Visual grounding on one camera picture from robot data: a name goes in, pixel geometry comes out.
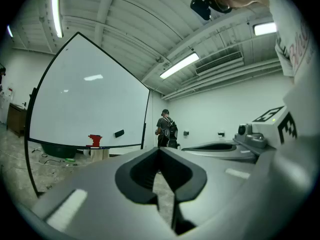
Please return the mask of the ceiling air conditioner vent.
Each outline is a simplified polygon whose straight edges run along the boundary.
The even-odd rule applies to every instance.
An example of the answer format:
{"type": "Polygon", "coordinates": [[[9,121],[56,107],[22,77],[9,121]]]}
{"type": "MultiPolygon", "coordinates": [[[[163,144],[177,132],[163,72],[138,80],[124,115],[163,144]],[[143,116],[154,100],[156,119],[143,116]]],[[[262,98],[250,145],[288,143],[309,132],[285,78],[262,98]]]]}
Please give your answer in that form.
{"type": "Polygon", "coordinates": [[[241,51],[236,51],[226,56],[215,59],[207,64],[204,64],[195,69],[197,76],[202,76],[214,70],[230,66],[236,63],[242,63],[244,61],[244,56],[241,51]]]}

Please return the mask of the brown wooden cabinet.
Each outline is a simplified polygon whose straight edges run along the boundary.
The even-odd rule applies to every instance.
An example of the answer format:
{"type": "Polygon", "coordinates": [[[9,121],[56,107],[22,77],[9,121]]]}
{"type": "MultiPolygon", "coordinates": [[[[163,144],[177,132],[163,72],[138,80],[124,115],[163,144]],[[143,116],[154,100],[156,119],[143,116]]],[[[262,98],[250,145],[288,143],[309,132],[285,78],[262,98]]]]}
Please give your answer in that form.
{"type": "Polygon", "coordinates": [[[11,130],[19,138],[25,134],[27,110],[21,106],[10,103],[7,113],[6,129],[11,130]]]}

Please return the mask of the beige cloth bag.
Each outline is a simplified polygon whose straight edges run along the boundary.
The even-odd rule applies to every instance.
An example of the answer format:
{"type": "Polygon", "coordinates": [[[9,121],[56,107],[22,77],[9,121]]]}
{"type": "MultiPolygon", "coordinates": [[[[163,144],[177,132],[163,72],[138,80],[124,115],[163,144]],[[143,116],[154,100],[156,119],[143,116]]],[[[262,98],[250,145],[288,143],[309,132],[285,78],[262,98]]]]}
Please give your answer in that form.
{"type": "Polygon", "coordinates": [[[106,149],[91,149],[90,159],[92,163],[106,160],[110,157],[110,150],[106,149]]]}

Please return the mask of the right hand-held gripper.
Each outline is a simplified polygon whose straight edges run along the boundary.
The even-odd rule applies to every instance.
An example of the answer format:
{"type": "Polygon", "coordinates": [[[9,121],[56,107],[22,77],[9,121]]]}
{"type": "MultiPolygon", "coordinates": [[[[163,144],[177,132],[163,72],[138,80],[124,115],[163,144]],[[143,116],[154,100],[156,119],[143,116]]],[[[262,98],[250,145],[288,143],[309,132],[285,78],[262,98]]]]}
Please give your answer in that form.
{"type": "MultiPolygon", "coordinates": [[[[234,139],[254,148],[277,148],[287,141],[297,139],[295,121],[286,106],[269,109],[250,123],[240,124],[234,139]]],[[[234,141],[214,141],[198,146],[185,147],[187,153],[225,161],[255,164],[257,155],[249,150],[237,149],[234,141]]]]}

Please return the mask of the red object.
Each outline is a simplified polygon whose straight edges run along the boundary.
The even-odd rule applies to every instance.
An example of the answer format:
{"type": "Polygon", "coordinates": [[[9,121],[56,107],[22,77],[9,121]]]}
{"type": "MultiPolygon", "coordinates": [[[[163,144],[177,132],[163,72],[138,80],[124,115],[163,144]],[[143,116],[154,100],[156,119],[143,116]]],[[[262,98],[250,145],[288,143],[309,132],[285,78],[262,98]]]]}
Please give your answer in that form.
{"type": "Polygon", "coordinates": [[[87,144],[86,147],[89,148],[99,148],[100,147],[100,141],[103,138],[100,135],[96,135],[96,134],[90,134],[88,135],[88,137],[92,140],[92,144],[87,144]]]}

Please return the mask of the rectangular ceiling light panel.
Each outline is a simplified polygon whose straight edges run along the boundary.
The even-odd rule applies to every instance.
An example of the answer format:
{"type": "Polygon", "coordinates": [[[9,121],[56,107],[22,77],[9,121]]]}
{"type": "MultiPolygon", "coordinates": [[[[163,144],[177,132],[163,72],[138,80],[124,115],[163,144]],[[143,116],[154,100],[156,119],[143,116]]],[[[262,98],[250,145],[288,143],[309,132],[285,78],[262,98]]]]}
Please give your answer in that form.
{"type": "Polygon", "coordinates": [[[274,22],[260,23],[253,26],[253,32],[256,36],[276,33],[277,26],[274,22]]]}

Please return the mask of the person's white printed shirt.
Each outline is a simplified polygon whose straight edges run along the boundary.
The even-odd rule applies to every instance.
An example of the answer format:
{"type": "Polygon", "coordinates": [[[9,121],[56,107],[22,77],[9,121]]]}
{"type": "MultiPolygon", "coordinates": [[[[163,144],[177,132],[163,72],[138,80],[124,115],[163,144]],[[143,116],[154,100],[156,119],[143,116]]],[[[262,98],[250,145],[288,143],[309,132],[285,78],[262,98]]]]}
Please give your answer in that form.
{"type": "Polygon", "coordinates": [[[277,27],[275,50],[283,74],[293,79],[284,96],[298,136],[320,137],[320,48],[292,0],[269,0],[277,27]]]}

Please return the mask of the dark round tub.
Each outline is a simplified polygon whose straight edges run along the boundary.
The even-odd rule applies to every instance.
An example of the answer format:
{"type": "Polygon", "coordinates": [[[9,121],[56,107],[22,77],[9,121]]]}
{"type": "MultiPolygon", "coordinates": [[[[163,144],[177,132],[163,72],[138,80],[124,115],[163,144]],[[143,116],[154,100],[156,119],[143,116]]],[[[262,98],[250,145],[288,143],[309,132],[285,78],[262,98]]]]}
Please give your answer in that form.
{"type": "Polygon", "coordinates": [[[51,144],[41,144],[41,148],[45,154],[61,159],[73,159],[77,152],[76,148],[61,147],[51,144]]]}

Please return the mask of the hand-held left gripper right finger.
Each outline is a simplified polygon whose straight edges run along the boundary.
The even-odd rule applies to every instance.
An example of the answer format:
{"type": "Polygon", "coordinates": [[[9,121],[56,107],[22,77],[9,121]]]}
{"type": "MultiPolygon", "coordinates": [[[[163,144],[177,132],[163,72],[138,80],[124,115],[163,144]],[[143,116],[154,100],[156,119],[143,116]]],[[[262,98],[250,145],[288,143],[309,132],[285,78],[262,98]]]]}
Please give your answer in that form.
{"type": "Polygon", "coordinates": [[[162,175],[174,192],[164,240],[270,240],[312,191],[312,149],[281,146],[244,163],[162,147],[162,175]]]}

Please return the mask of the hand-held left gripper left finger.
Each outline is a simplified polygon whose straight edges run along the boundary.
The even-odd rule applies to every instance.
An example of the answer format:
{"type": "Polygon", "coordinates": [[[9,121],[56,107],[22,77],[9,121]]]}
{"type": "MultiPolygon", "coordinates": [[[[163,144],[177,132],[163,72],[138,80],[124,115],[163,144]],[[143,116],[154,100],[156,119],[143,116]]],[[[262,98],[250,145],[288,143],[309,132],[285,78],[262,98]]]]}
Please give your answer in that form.
{"type": "Polygon", "coordinates": [[[157,151],[136,150],[93,162],[46,192],[31,210],[67,239],[177,240],[156,203],[132,201],[116,184],[121,166],[157,151]]]}

